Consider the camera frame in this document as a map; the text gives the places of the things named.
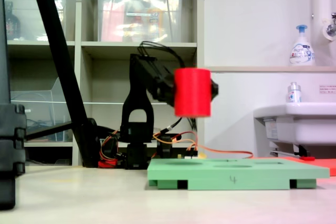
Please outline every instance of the green board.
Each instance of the green board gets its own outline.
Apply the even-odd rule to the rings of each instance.
[[[263,190],[316,188],[329,169],[280,158],[152,159],[149,186],[158,189]]]

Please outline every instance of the sink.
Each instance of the sink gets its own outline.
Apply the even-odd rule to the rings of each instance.
[[[254,111],[272,142],[295,145],[336,145],[336,103],[301,102]]]

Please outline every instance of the shelf board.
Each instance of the shelf board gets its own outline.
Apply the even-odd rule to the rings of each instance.
[[[173,49],[183,60],[192,60],[197,43],[172,42],[163,43],[165,46]],[[92,59],[109,59],[109,60],[129,60],[130,54],[138,54],[138,42],[102,42],[102,41],[83,41],[82,48]],[[175,61],[174,56],[167,52],[151,50],[152,56],[160,60]]]
[[[176,144],[173,144],[173,147],[174,148],[188,148],[192,143],[176,143]],[[126,148],[128,145],[128,143],[122,143],[122,142],[119,142],[118,143],[118,147],[119,148]],[[148,148],[156,148],[156,143],[146,143],[147,147]]]
[[[72,147],[72,142],[25,142],[25,147]]]
[[[275,66],[275,67],[231,67],[231,66],[218,66],[218,67],[205,67],[211,72],[336,72],[336,66],[327,67],[327,66]]]
[[[68,41],[70,57],[75,58],[75,42]],[[10,59],[52,59],[48,41],[8,40]]]

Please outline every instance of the red cylindrical block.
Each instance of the red cylindrical block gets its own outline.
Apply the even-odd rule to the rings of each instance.
[[[175,71],[175,115],[186,118],[210,116],[211,73],[207,69]]]

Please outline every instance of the clear plastic container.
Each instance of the clear plastic container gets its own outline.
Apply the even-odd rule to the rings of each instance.
[[[55,0],[63,31],[66,31],[67,0]],[[5,0],[8,40],[48,41],[36,0]]]
[[[10,94],[12,103],[25,107],[27,132],[71,121],[58,78],[51,90],[12,91]],[[71,142],[72,131],[59,132],[34,141]]]
[[[154,13],[160,16],[157,36]],[[182,0],[98,0],[98,41],[182,42],[181,16]]]

